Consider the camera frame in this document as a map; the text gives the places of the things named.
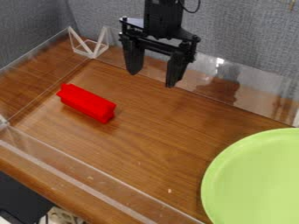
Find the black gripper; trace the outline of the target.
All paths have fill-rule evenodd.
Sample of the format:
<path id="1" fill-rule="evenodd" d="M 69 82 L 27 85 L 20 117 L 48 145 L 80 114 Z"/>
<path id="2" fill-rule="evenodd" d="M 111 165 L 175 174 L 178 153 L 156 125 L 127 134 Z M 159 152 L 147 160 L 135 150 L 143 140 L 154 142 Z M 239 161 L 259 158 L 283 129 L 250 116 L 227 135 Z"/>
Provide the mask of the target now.
<path id="1" fill-rule="evenodd" d="M 146 50 L 171 56 L 167 62 L 166 86 L 172 88 L 183 79 L 194 62 L 200 37 L 183 28 L 183 13 L 196 13 L 184 6 L 184 0 L 144 0 L 144 17 L 121 17 L 119 39 L 124 50 L 126 69 L 136 75 L 144 65 Z"/>

